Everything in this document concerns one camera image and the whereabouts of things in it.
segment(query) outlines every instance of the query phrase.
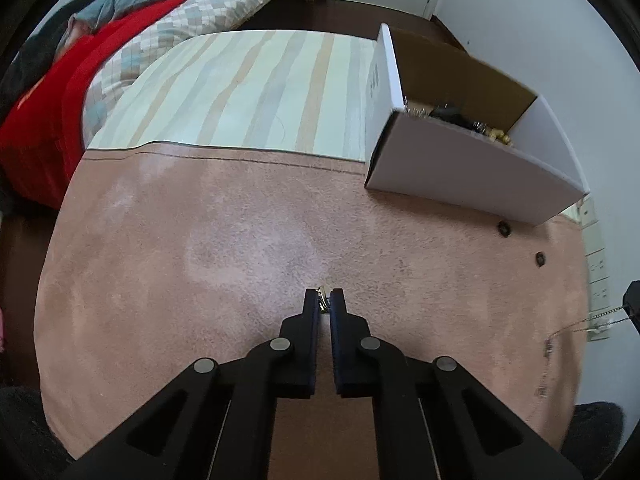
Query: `bed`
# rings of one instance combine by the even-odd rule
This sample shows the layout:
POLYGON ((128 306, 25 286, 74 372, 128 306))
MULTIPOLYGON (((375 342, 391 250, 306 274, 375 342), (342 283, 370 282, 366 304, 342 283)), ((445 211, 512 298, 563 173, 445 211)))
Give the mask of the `bed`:
POLYGON ((59 209, 85 146, 140 74, 188 38, 239 27, 268 1, 159 0, 81 36, 0 124, 13 190, 59 209))
POLYGON ((82 141, 88 146, 124 91, 156 59, 181 42, 235 30, 270 0, 187 0, 132 38, 95 75, 82 110, 82 141))

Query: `box flap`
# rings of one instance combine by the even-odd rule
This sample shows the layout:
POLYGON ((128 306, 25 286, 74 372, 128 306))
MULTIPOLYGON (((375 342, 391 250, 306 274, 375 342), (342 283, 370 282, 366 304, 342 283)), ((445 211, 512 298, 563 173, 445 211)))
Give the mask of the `box flap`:
POLYGON ((404 99, 396 65, 396 54, 386 23, 380 27, 378 42, 367 79, 365 115, 365 160, 370 160, 386 122, 394 111, 404 110, 404 99))
POLYGON ((509 130, 509 136, 517 151, 558 170, 584 194, 589 192, 574 149, 545 98, 538 96, 509 130))

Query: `open box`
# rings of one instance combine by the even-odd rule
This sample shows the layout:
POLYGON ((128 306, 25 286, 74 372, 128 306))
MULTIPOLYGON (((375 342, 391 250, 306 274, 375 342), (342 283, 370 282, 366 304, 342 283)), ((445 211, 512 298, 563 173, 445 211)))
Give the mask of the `open box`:
POLYGON ((588 193, 546 100, 465 52, 383 23, 367 81, 365 187, 540 224, 588 193), (508 133, 505 146, 404 111, 404 98, 455 105, 508 133))

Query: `red blanket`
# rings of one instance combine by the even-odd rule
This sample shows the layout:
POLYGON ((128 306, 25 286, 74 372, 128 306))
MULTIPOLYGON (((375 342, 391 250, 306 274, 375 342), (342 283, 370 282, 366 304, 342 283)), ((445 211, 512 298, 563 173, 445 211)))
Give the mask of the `red blanket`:
POLYGON ((82 106, 95 73, 127 41, 186 0, 163 0, 84 36, 0 126, 0 164, 14 190, 60 208, 80 162, 82 106))

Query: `baseboard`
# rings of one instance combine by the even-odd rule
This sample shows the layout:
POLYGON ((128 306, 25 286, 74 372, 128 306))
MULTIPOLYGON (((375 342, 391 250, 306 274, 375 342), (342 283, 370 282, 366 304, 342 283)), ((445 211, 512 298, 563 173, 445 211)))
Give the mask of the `baseboard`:
POLYGON ((435 15, 432 14, 431 15, 431 19, 429 20, 431 23, 433 23, 434 25, 436 25, 443 33, 444 35, 447 37, 447 39, 449 40, 449 42, 453 45, 458 47, 460 50, 464 50, 466 52, 466 48, 462 45, 462 43, 460 43, 458 41, 458 38, 456 38, 453 35, 453 32, 451 32, 448 28, 447 25, 445 25, 444 23, 442 23, 440 21, 440 19, 435 15))

